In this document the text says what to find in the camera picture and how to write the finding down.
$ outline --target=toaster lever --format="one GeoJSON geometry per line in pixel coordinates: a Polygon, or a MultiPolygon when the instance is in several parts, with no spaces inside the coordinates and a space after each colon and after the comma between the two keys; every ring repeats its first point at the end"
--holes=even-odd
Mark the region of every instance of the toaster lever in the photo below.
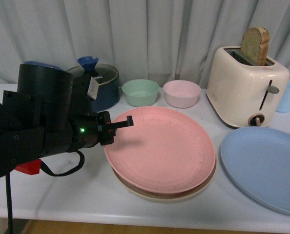
{"type": "Polygon", "coordinates": [[[267,87],[267,91],[268,91],[269,93],[272,93],[272,94],[278,94],[278,93],[280,92],[280,90],[279,90],[277,87],[272,86],[272,85],[269,85],[269,86],[267,87]]]}
{"type": "Polygon", "coordinates": [[[263,114],[255,114],[248,119],[248,125],[260,127],[264,120],[265,117],[263,114]]]}

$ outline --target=pink plate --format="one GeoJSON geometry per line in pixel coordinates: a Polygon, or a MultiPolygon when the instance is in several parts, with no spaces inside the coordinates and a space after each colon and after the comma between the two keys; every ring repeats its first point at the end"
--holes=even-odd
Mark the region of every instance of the pink plate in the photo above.
{"type": "Polygon", "coordinates": [[[104,147],[113,170],[145,191],[174,194],[193,189],[213,172],[216,155],[207,132],[190,117],[163,107],[139,107],[134,126],[120,128],[115,142],[104,147]]]}

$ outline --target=toast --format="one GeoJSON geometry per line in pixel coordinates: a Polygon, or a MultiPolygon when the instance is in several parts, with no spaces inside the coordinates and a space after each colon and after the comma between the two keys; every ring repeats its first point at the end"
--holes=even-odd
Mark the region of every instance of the toast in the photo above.
{"type": "Polygon", "coordinates": [[[259,66],[264,66],[267,60],[270,34],[263,27],[248,29],[241,44],[241,53],[259,66]]]}

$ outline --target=pot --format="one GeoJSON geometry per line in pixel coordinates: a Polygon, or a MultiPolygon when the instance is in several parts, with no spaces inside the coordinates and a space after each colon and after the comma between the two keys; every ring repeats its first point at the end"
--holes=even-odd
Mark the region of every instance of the pot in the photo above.
{"type": "MultiPolygon", "coordinates": [[[[116,105],[120,99],[119,95],[119,72],[113,66],[107,64],[97,64],[95,71],[98,73],[94,79],[99,84],[96,99],[92,102],[94,112],[104,111],[116,105]]],[[[70,68],[67,72],[75,77],[80,77],[85,70],[82,66],[70,68]]]]}

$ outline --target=cream toaster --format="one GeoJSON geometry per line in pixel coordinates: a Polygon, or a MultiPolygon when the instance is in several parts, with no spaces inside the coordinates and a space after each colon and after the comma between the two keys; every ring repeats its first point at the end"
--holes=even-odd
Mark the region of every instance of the cream toaster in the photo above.
{"type": "Polygon", "coordinates": [[[240,46],[221,47],[213,59],[207,97],[228,126],[269,126],[282,98],[290,73],[267,57],[265,66],[252,65],[240,46]]]}

